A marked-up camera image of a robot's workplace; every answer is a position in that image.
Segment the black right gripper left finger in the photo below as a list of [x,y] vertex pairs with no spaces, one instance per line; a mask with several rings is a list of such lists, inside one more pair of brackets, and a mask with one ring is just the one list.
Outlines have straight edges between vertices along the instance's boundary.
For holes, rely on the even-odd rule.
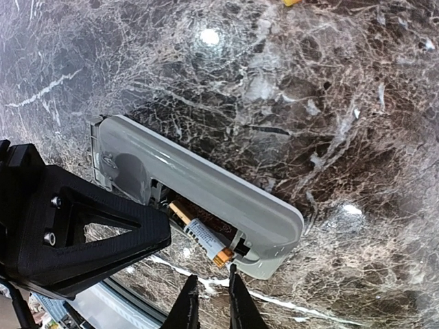
[[163,329],[198,329],[198,277],[190,275],[169,312]]

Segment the white remote control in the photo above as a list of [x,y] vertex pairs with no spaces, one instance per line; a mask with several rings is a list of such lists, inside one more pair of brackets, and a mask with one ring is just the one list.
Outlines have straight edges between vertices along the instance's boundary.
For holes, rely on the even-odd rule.
[[179,201],[245,274],[269,279],[299,243],[304,219],[292,205],[128,117],[89,125],[96,183],[160,210]]

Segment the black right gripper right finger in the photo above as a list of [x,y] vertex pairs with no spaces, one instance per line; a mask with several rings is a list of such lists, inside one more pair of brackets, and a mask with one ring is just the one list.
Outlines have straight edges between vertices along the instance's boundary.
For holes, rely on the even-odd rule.
[[235,264],[230,266],[228,293],[231,329],[268,329]]

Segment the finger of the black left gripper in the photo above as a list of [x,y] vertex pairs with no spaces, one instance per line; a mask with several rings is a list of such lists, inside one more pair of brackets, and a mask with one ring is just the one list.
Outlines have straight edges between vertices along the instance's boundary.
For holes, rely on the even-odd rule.
[[166,248],[167,215],[52,164],[33,144],[1,141],[1,277],[72,300]]

